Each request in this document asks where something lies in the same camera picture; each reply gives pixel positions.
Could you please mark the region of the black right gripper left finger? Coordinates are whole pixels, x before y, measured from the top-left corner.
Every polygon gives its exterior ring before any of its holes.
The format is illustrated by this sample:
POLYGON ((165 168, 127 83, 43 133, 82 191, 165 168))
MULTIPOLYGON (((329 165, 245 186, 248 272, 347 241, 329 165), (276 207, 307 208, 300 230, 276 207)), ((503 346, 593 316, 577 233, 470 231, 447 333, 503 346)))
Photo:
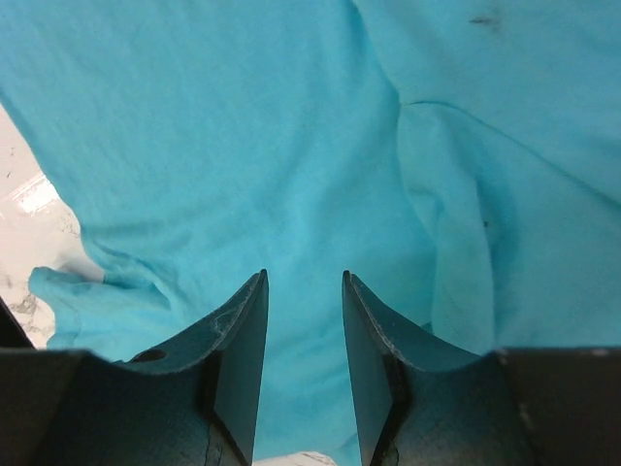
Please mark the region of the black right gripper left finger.
POLYGON ((248 465, 269 285, 253 275, 224 305, 128 362, 85 356, 54 418, 50 465, 248 465))

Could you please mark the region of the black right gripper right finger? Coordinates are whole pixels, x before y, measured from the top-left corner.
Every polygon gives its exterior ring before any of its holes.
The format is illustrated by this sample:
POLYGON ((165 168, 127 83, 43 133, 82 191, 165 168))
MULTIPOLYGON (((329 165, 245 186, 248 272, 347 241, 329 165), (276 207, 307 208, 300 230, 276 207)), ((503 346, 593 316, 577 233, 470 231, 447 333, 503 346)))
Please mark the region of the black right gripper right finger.
POLYGON ((531 465, 493 353, 459 349, 343 274, 343 325, 365 465, 531 465))

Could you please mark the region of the turquoise t shirt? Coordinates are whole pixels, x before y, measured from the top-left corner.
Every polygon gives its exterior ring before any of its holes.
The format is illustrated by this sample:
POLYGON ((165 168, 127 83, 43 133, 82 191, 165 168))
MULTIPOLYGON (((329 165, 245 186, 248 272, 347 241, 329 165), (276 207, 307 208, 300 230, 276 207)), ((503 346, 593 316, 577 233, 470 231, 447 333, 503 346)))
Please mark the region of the turquoise t shirt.
POLYGON ((268 272, 259 459, 359 460, 344 271, 474 353, 620 342, 616 1, 5 1, 1 102, 103 272, 32 272, 52 349, 268 272))

